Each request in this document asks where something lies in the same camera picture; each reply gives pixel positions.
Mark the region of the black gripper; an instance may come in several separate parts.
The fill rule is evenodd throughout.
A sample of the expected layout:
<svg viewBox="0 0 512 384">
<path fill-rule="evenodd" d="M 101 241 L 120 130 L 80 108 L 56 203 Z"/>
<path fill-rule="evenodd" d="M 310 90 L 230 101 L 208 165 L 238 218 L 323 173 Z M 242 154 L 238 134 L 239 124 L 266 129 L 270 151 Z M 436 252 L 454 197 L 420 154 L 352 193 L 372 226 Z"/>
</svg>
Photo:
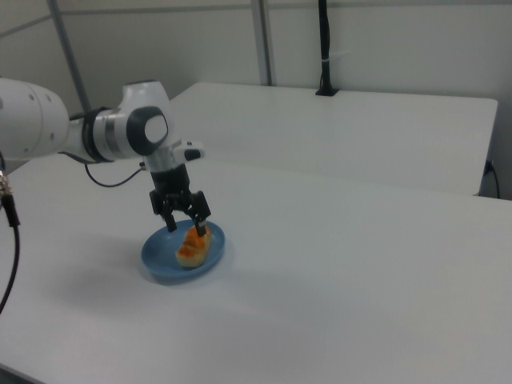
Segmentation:
<svg viewBox="0 0 512 384">
<path fill-rule="evenodd" d="M 211 215 L 206 197 L 202 191 L 190 192 L 190 179 L 185 164 L 171 170 L 151 172 L 154 190 L 150 202 L 155 215 L 159 215 L 169 232 L 177 229 L 171 205 L 190 205 L 188 216 L 193 220 L 198 236 L 206 234 L 206 221 Z"/>
</svg>

